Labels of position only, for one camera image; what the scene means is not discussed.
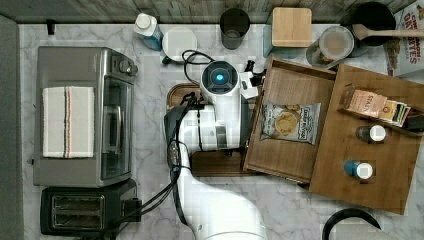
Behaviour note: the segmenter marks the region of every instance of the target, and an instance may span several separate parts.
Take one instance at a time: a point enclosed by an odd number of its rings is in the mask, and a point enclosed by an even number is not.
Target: small bottle
[[[139,34],[148,48],[162,51],[163,33],[155,17],[140,13],[135,20],[134,31]]]
[[[386,130],[380,125],[362,126],[356,129],[356,137],[368,143],[382,142],[386,137]]]
[[[348,160],[343,168],[347,174],[364,180],[371,178],[373,174],[372,166],[369,163],[361,163],[360,161]]]

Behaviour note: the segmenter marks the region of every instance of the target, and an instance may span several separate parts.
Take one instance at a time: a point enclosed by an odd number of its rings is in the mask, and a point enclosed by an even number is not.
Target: striped dish towel
[[[43,89],[43,156],[93,157],[94,88]]]

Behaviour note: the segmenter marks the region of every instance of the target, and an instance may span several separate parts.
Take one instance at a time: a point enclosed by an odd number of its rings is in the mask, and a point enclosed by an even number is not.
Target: wooden spoon
[[[368,29],[362,24],[353,24],[353,33],[355,36],[362,40],[371,36],[384,36],[384,37],[424,37],[424,30],[384,30],[374,31]]]

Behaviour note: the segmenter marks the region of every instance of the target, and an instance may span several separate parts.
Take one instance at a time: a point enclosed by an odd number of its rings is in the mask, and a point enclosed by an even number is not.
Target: glass cup
[[[219,27],[222,45],[227,49],[234,50],[240,46],[249,31],[249,15],[238,8],[228,9],[221,15]]]
[[[355,40],[345,27],[327,28],[306,51],[306,59],[314,67],[330,68],[346,58],[353,50]]]

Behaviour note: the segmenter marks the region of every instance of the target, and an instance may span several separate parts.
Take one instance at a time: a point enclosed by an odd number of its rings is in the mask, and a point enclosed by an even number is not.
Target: water bottle
[[[140,13],[134,24],[134,31],[139,34],[148,48],[162,51],[163,33],[155,17]]]

